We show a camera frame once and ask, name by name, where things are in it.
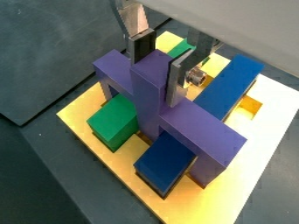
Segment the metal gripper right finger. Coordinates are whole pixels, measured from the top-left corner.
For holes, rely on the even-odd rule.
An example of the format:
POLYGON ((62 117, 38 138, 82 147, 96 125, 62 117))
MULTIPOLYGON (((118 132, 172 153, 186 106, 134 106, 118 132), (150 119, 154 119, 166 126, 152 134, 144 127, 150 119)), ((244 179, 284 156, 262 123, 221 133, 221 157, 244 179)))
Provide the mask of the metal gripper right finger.
POLYGON ((182 51, 168 64, 165 102, 173 108, 188 92, 188 84, 198 86, 204 81, 202 61, 222 46, 222 42, 204 32, 189 28, 186 43, 193 46, 182 51))

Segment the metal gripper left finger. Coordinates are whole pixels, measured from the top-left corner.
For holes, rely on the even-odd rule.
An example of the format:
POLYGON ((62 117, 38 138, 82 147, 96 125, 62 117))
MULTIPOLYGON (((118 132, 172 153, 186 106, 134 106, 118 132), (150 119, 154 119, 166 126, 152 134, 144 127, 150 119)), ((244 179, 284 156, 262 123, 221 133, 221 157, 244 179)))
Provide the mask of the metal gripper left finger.
POLYGON ((112 0, 112 9, 124 33, 130 64, 154 50, 156 31, 146 22, 144 6, 136 0, 112 0))

